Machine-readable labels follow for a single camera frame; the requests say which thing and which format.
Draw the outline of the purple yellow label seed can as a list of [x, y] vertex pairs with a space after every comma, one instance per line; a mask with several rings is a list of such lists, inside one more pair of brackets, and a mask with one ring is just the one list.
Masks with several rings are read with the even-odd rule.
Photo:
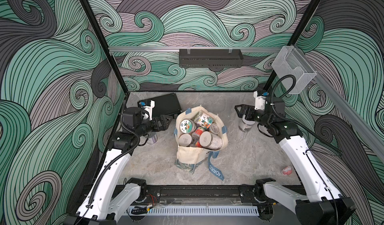
[[148, 145], [154, 145], [158, 141], [158, 136], [156, 132], [148, 133], [146, 138], [147, 138]]

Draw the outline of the clear jar cartoon leaf lid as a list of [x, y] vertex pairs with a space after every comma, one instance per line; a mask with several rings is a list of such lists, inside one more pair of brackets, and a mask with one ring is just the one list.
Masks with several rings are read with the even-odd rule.
[[205, 130], [209, 129], [212, 125], [214, 118], [204, 111], [199, 111], [194, 117], [194, 122]]

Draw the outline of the cream canvas tote bag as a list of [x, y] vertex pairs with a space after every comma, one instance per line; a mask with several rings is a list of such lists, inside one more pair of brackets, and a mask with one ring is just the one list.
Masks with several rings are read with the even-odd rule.
[[[214, 118], [212, 125], [207, 129], [199, 139], [193, 139], [191, 134], [184, 134], [180, 130], [182, 120], [194, 117], [199, 111], [204, 111]], [[214, 115], [202, 106], [188, 108], [178, 115], [176, 128], [174, 131], [178, 144], [177, 159], [175, 165], [183, 170], [193, 172], [195, 168], [204, 160], [216, 158], [219, 151], [228, 146], [227, 127], [218, 115]]]

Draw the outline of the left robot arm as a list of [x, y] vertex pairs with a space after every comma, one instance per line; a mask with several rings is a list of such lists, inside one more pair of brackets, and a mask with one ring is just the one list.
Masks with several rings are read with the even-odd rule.
[[90, 192], [74, 215], [65, 218], [65, 225], [116, 225], [130, 205], [145, 200], [147, 184], [131, 179], [115, 197], [113, 193], [119, 177], [134, 150], [142, 146], [141, 138], [150, 133], [166, 131], [173, 117], [152, 116], [152, 107], [129, 107], [120, 114], [123, 130], [112, 135], [104, 165]]

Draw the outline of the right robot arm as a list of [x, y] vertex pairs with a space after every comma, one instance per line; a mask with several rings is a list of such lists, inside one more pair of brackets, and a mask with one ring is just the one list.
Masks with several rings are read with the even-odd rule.
[[238, 117], [245, 125], [257, 124], [267, 130], [264, 135], [273, 138], [289, 157], [305, 190], [301, 195], [274, 179], [260, 179], [255, 184], [256, 201], [283, 205], [302, 225], [345, 224], [356, 210], [355, 203], [343, 196], [323, 172], [300, 130], [305, 126], [286, 118], [285, 102], [273, 91], [262, 96], [255, 92], [254, 97], [254, 106], [235, 106]]

